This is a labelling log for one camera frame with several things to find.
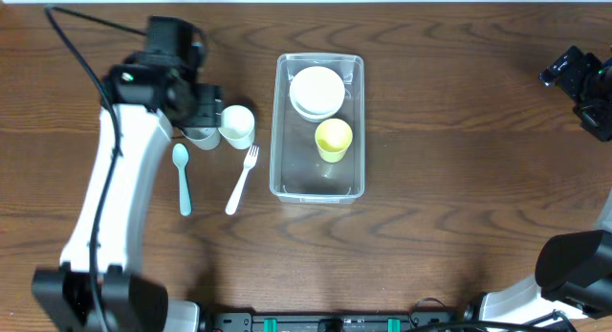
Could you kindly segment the grey plastic cup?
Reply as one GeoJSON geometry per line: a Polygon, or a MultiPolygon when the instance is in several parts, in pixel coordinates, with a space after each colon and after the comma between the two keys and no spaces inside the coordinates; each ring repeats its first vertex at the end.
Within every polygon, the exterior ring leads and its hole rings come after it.
{"type": "Polygon", "coordinates": [[[202,150],[212,150],[221,142],[221,134],[217,127],[186,127],[183,135],[202,150]]]}

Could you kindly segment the yellow plastic cup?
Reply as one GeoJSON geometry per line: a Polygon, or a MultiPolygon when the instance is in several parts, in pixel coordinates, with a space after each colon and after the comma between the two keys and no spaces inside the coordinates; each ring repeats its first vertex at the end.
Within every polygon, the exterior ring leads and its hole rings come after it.
{"type": "Polygon", "coordinates": [[[315,131],[315,142],[321,159],[327,163],[339,162],[353,141],[351,126],[341,119],[328,119],[315,131]]]}

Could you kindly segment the white plastic fork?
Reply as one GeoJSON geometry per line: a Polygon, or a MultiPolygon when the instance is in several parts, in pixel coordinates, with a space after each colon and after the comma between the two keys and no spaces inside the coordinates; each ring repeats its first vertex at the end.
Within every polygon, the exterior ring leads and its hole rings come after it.
{"type": "Polygon", "coordinates": [[[234,215],[236,213],[243,190],[244,190],[244,186],[246,184],[246,181],[249,175],[249,172],[255,167],[257,163],[258,155],[259,155],[259,146],[252,144],[246,154],[240,177],[226,205],[225,213],[227,215],[234,215]]]}

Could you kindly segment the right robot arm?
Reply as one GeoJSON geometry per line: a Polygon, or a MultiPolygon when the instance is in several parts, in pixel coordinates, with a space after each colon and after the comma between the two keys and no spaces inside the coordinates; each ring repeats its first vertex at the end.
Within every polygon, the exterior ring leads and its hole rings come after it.
{"type": "MultiPolygon", "coordinates": [[[[611,140],[611,61],[592,54],[562,55],[541,75],[574,102],[580,126],[611,140]]],[[[466,320],[546,326],[553,318],[599,319],[611,314],[611,201],[589,232],[557,235],[544,246],[535,273],[466,308],[466,320]]]]}

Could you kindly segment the mint green plastic spoon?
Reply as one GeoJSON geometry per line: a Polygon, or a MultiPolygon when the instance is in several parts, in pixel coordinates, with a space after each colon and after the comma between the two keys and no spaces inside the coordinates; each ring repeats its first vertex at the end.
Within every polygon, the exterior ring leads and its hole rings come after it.
{"type": "Polygon", "coordinates": [[[182,216],[189,216],[192,212],[190,192],[186,178],[186,166],[189,161],[189,154],[187,148],[183,144],[174,145],[172,161],[178,170],[180,213],[182,216]]]}

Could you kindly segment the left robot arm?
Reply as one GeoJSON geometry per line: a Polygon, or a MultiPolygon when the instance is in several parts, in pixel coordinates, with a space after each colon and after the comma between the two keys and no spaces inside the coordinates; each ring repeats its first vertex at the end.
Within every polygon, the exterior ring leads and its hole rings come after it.
{"type": "Polygon", "coordinates": [[[220,87],[196,76],[122,64],[99,81],[98,152],[81,213],[58,268],[33,275],[33,296],[58,330],[203,330],[197,303],[141,274],[150,197],[174,131],[220,123],[220,87]]]}

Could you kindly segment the grey plastic bowl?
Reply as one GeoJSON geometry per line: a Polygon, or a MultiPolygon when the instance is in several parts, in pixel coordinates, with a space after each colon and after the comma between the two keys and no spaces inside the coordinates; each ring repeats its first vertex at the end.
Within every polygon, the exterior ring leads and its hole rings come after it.
{"type": "Polygon", "coordinates": [[[304,110],[299,105],[294,105],[294,109],[307,122],[323,122],[324,120],[327,120],[336,114],[335,111],[331,111],[324,114],[313,114],[304,110]]]}

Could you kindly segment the white plastic bowl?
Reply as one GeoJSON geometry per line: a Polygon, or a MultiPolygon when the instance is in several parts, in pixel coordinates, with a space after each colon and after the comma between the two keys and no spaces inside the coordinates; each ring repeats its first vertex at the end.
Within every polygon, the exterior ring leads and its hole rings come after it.
{"type": "Polygon", "coordinates": [[[290,83],[292,106],[299,105],[313,114],[336,113],[343,105],[344,83],[335,71],[312,66],[298,72],[290,83]]]}

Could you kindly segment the white plastic cup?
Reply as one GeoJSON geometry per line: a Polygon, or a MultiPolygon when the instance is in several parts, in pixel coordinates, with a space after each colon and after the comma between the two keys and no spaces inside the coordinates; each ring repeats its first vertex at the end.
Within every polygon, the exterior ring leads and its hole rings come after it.
{"type": "Polygon", "coordinates": [[[254,143],[255,118],[250,109],[232,105],[221,113],[221,135],[235,149],[247,149],[254,143]]]}

